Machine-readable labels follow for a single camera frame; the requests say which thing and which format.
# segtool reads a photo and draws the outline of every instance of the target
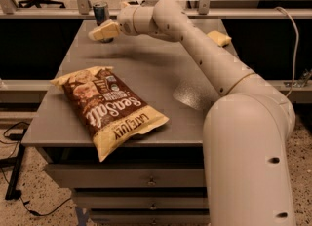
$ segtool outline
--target terrazzo floor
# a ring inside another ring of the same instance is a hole
[[[5,118],[3,117],[3,114],[3,112],[0,112],[0,138],[5,142],[9,142],[9,140],[4,138],[3,132],[9,125],[20,120],[26,120],[27,122],[31,121],[31,119],[27,118],[17,119],[14,117],[13,120],[9,120],[8,113],[5,113],[7,116]],[[286,144],[297,226],[312,225],[311,115],[312,112],[309,107],[297,109],[295,129]],[[14,156],[16,154],[15,144],[1,144],[0,147],[0,158],[6,158],[11,154]],[[55,182],[43,172],[45,165],[45,160],[34,148],[26,148],[17,185],[17,189],[20,189],[22,192],[21,199],[26,203],[28,202],[26,207],[30,210],[35,210],[40,214],[51,212],[70,197],[69,189],[58,188]],[[48,216],[34,216],[30,214],[25,209],[21,199],[5,200],[4,198],[8,184],[3,174],[5,174],[6,179],[9,179],[12,173],[12,168],[3,168],[3,172],[4,173],[0,174],[0,225],[78,225],[75,210],[76,206],[72,200],[69,200],[57,211]],[[87,222],[87,226],[96,225],[98,224],[91,220]]]

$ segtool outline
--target drawer handle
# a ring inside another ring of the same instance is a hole
[[[154,181],[154,178],[152,176],[149,178],[147,185],[148,186],[155,186],[156,185],[156,182]]]
[[[153,204],[153,205],[151,205],[151,207],[149,208],[150,210],[156,210],[157,209],[157,207],[156,207],[156,205],[155,204]]]

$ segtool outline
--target snack bag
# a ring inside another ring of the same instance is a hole
[[[145,134],[169,119],[123,83],[112,67],[95,66],[51,81],[62,89],[90,133],[102,162],[135,134]]]

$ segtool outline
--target table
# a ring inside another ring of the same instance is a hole
[[[220,20],[194,20],[205,33]],[[202,127],[216,91],[179,43],[121,35],[102,44],[85,20],[57,76],[95,65],[113,72],[170,121],[135,136],[102,163],[65,95],[50,86],[22,144],[47,160],[45,172],[72,190],[78,207],[101,223],[209,223]],[[232,46],[227,50],[235,53]]]

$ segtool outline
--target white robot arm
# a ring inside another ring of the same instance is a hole
[[[127,35],[180,42],[222,98],[203,127],[212,226],[294,226],[285,142],[293,131],[288,99],[198,29],[174,0],[128,6]]]

